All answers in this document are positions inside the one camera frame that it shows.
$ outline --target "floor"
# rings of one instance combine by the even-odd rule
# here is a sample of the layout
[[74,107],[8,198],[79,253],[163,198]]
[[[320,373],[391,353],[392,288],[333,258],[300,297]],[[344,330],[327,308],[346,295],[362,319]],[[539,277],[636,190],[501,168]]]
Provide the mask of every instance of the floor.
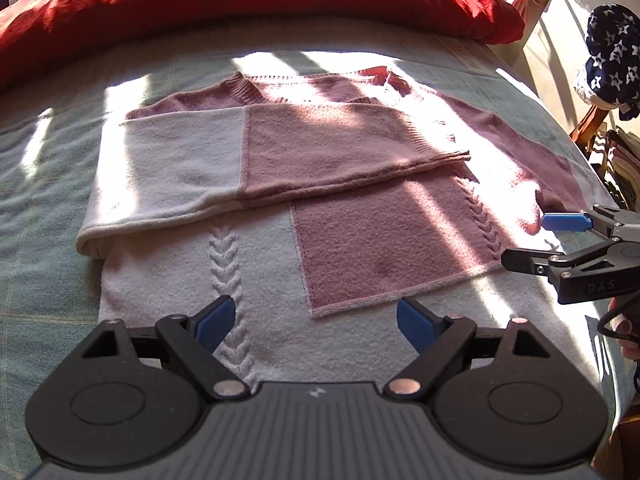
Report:
[[[624,5],[640,15],[640,0],[551,0],[513,65],[568,132],[589,109],[573,85],[578,68],[589,55],[584,43],[589,14],[606,3]],[[609,114],[607,124],[640,135],[640,119],[619,121],[617,111]]]

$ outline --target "red pillow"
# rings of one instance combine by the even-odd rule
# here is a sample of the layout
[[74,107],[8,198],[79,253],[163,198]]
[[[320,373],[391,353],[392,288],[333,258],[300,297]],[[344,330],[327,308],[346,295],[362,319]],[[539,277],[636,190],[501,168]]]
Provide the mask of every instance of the red pillow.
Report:
[[483,43],[519,40],[504,0],[19,0],[0,11],[0,88],[133,38],[237,15],[332,14]]

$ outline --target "blue gripper pad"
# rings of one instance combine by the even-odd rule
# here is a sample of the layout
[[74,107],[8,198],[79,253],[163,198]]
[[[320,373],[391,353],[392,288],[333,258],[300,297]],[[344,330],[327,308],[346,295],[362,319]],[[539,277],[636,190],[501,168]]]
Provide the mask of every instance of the blue gripper pad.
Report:
[[195,339],[213,353],[236,323],[236,302],[223,301],[196,325]]
[[396,320],[400,332],[418,354],[424,352],[439,336],[436,324],[406,300],[398,301]]
[[583,213],[547,213],[541,224],[547,231],[585,232],[593,228],[591,219]]

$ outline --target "navy star-patterned fabric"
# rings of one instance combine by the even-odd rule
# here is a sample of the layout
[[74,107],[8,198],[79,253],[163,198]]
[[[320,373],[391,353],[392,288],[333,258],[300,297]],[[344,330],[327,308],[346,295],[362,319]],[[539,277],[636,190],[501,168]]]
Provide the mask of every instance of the navy star-patterned fabric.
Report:
[[620,120],[640,114],[640,18],[618,4],[593,9],[586,43],[587,84],[603,101],[620,107]]

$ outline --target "person's hand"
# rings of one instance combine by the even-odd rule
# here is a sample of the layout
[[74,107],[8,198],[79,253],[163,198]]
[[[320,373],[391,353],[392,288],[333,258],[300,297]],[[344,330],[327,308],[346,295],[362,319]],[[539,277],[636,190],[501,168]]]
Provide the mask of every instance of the person's hand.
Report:
[[[616,308],[620,302],[621,300],[619,298],[613,298],[609,302],[609,310]],[[625,309],[625,315],[620,315],[622,320],[616,326],[616,333],[638,336],[640,332],[640,316],[638,314],[638,309],[635,307],[631,307],[628,310]],[[631,359],[632,361],[640,360],[640,347],[636,343],[625,339],[618,339],[617,341],[619,345],[622,346],[622,357]]]

